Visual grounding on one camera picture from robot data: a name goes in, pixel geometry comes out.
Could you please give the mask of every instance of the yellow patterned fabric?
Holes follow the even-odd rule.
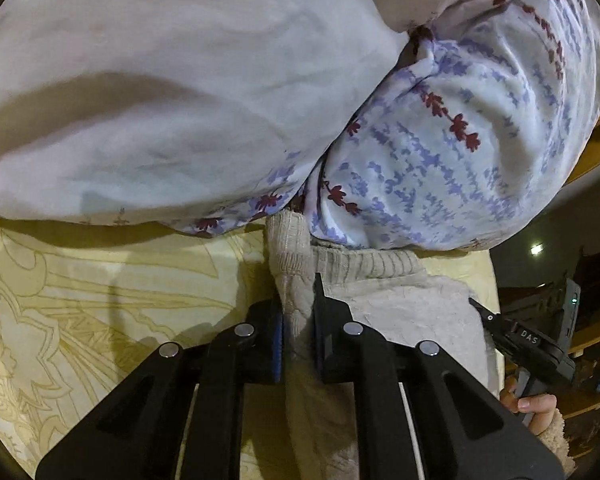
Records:
[[[0,439],[33,476],[159,344],[208,342],[273,290],[263,224],[203,240],[0,219]],[[298,478],[285,421],[282,387],[247,388],[241,478]]]

